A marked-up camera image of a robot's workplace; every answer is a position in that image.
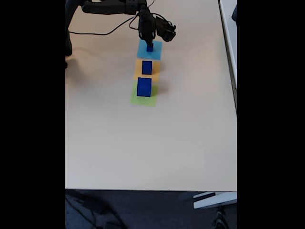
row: blue block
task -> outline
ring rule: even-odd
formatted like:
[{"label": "blue block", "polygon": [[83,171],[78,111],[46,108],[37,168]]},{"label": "blue block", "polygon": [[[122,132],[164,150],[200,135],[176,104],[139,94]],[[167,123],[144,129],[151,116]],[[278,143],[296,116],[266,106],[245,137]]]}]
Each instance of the blue block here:
[{"label": "blue block", "polygon": [[153,43],[152,43],[152,46],[148,46],[147,45],[147,49],[146,49],[148,52],[152,52],[153,51]]},{"label": "blue block", "polygon": [[151,75],[153,72],[152,61],[142,61],[142,75]]},{"label": "blue block", "polygon": [[137,96],[151,97],[152,95],[152,79],[138,78]]}]

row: light blue square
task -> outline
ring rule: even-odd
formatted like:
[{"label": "light blue square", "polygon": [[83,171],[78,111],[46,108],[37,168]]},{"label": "light blue square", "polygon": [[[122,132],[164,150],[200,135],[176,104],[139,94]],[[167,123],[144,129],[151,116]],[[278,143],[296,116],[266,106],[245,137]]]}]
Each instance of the light blue square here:
[{"label": "light blue square", "polygon": [[138,58],[161,60],[162,42],[153,41],[153,51],[147,51],[147,44],[144,40],[140,39]]}]

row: black cable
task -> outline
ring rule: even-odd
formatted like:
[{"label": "black cable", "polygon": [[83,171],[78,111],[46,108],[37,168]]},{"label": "black cable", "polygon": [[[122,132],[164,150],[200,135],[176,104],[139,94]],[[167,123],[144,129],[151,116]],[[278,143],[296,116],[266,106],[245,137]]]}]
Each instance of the black cable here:
[{"label": "black cable", "polygon": [[89,220],[87,217],[85,217],[81,211],[79,211],[75,206],[73,206],[70,201],[66,198],[67,203],[71,206],[71,208],[73,208],[75,211],[77,211],[85,220],[87,220],[91,225],[93,225],[94,227],[96,227],[96,225],[94,223],[91,222],[91,220]]},{"label": "black cable", "polygon": [[133,23],[133,21],[139,16],[139,14],[137,14],[134,19],[129,23],[129,28],[133,29],[133,30],[139,30],[137,28],[131,27],[131,24]]},{"label": "black cable", "polygon": [[150,4],[150,5],[148,6],[148,8],[150,8],[150,6],[153,5],[153,4],[154,4],[154,0],[153,0],[152,4]]},{"label": "black cable", "polygon": [[157,16],[159,16],[159,17],[163,18],[163,20],[167,21],[167,23],[168,23],[168,20],[167,20],[167,19],[165,19],[165,18],[164,18],[162,15],[157,14],[157,13],[152,13],[152,14],[157,15]]},{"label": "black cable", "polygon": [[78,35],[99,35],[99,36],[105,36],[105,35],[109,35],[110,33],[113,33],[114,31],[116,31],[119,27],[124,25],[126,22],[130,21],[132,18],[127,19],[126,21],[124,21],[123,23],[121,23],[120,25],[115,27],[111,32],[108,32],[108,33],[91,33],[91,32],[83,33],[83,32],[71,32],[71,31],[70,31],[70,33],[78,34]]}]

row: green square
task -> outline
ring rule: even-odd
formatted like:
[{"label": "green square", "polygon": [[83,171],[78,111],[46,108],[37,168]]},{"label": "green square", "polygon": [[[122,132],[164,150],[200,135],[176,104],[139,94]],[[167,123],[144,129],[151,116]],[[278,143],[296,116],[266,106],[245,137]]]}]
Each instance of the green square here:
[{"label": "green square", "polygon": [[138,86],[138,82],[134,81],[132,86],[132,95],[130,97],[130,103],[144,105],[144,106],[156,106],[158,86],[152,85],[151,97],[137,96],[137,86]]}]

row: white table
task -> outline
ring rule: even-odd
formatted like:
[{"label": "white table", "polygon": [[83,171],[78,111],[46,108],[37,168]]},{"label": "white table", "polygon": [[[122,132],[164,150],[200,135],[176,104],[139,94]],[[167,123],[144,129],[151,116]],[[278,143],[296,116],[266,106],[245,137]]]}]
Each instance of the white table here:
[{"label": "white table", "polygon": [[[177,26],[163,43],[155,107],[130,104],[137,31],[71,34],[65,187],[236,191],[237,117],[218,2],[156,0],[151,11]],[[78,9],[69,29],[103,33],[129,17]]]}]

